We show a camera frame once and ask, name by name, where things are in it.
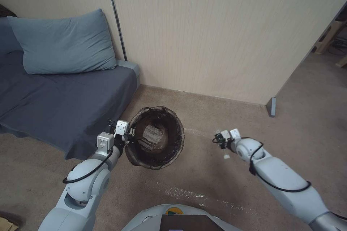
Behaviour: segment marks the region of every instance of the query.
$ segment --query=floor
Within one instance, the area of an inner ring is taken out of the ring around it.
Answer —
[[[203,208],[242,230],[310,230],[284,209],[248,166],[212,142],[216,129],[238,128],[265,143],[305,179],[328,208],[347,215],[347,70],[338,57],[311,54],[277,95],[277,115],[262,105],[141,86],[124,112],[144,106],[175,111],[185,127],[179,158],[159,171],[132,166],[122,156],[97,211],[95,231],[121,230],[139,211],[164,203]],[[32,138],[0,135],[0,210],[37,230],[56,204],[61,180],[78,161]]]

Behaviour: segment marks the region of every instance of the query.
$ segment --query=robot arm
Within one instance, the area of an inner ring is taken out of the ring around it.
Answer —
[[[95,212],[105,192],[111,170],[122,154],[128,122],[119,120],[115,133],[103,132],[97,138],[97,151],[76,165],[64,179],[66,187],[57,205],[47,214],[39,231],[91,231]]]
[[[229,148],[250,165],[270,193],[292,215],[310,225],[311,229],[347,230],[347,224],[330,212],[322,198],[300,175],[279,158],[273,157],[262,144],[252,138],[241,138],[237,129],[216,134],[216,140],[224,139],[221,148]]]

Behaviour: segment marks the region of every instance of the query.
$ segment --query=pillow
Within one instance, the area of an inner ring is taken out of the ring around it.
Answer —
[[[0,55],[12,51],[22,51],[22,47],[13,34],[10,23],[6,17],[0,18]]]
[[[101,9],[65,19],[7,18],[23,48],[28,74],[79,73],[117,65]]]

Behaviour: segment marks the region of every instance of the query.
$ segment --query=black cable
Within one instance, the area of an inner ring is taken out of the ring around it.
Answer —
[[[343,49],[347,48],[347,39],[345,37],[336,37],[336,39],[333,41],[333,43],[331,44],[332,48],[335,48],[336,50],[338,50],[340,53],[334,53],[332,51],[330,51],[330,48],[328,49],[328,52],[330,54],[336,55],[336,56],[344,56],[346,55],[346,52]]]
[[[346,217],[343,217],[343,216],[340,216],[340,215],[338,215],[338,214],[335,214],[334,212],[332,212],[335,216],[337,216],[338,218],[341,218],[341,219],[343,219],[343,220],[347,220],[347,218]]]
[[[89,177],[94,172],[96,172],[108,160],[108,158],[110,158],[112,153],[113,153],[113,147],[111,148],[110,153],[107,155],[107,157],[95,169],[93,169],[91,172],[87,173],[86,175],[84,175],[84,176],[82,176],[82,177],[80,177],[78,179],[74,179],[74,180],[68,180],[67,177],[66,177],[65,179],[63,179],[63,183],[65,183],[65,184],[75,183],[75,182],[78,182],[80,180],[83,180],[83,179]]]
[[[309,181],[307,181],[307,185],[304,187],[304,188],[301,188],[301,189],[283,189],[283,188],[279,188],[271,183],[269,183],[267,180],[265,180],[262,176],[259,175],[259,173],[257,172],[257,169],[254,167],[254,164],[253,164],[253,156],[254,154],[260,150],[260,148],[263,147],[263,143],[260,142],[261,145],[252,153],[252,155],[250,156],[250,159],[249,159],[249,171],[253,174],[253,175],[257,175],[263,182],[265,182],[267,185],[277,189],[277,190],[280,190],[280,191],[284,191],[284,192],[301,192],[301,191],[304,191],[304,190],[307,190],[309,187],[311,187],[311,183]]]

